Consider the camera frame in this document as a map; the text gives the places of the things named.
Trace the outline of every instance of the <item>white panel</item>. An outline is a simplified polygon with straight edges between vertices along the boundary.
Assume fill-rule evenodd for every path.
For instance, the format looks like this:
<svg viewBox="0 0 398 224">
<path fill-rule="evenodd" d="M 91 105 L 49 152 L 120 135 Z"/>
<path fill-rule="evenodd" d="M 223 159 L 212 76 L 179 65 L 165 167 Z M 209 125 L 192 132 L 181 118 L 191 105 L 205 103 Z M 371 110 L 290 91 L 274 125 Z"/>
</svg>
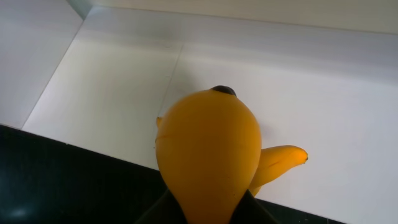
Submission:
<svg viewBox="0 0 398 224">
<path fill-rule="evenodd" d="M 21 128 L 81 25 L 64 0 L 0 1 L 0 123 Z"/>
<path fill-rule="evenodd" d="M 258 118 L 263 147 L 309 153 L 258 198 L 346 223 L 398 223 L 397 36 L 196 16 L 183 33 L 161 114 L 230 86 Z"/>
<path fill-rule="evenodd" d="M 394 35 L 96 7 L 23 130 L 156 168 L 164 97 L 160 114 L 228 85 L 258 118 L 264 147 L 309 153 L 259 198 L 397 223 L 397 61 Z"/>
<path fill-rule="evenodd" d="M 157 168 L 155 119 L 180 52 L 179 17 L 93 8 L 23 130 Z"/>
<path fill-rule="evenodd" d="M 93 4 L 398 34 L 396 0 L 90 0 Z"/>
</svg>

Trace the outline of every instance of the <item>orange object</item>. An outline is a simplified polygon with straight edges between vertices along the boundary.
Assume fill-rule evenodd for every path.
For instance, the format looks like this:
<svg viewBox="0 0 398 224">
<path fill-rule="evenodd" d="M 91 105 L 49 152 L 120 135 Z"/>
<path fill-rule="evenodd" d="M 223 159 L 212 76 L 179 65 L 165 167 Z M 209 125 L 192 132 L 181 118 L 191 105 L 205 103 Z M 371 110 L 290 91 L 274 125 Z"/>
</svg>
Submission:
<svg viewBox="0 0 398 224">
<path fill-rule="evenodd" d="M 251 184 L 257 168 L 264 167 L 259 166 L 260 128 L 229 87 L 183 98 L 157 125 L 159 170 L 187 222 L 228 223 L 245 191 L 261 188 Z M 270 179 L 267 172 L 258 174 L 256 183 Z"/>
</svg>

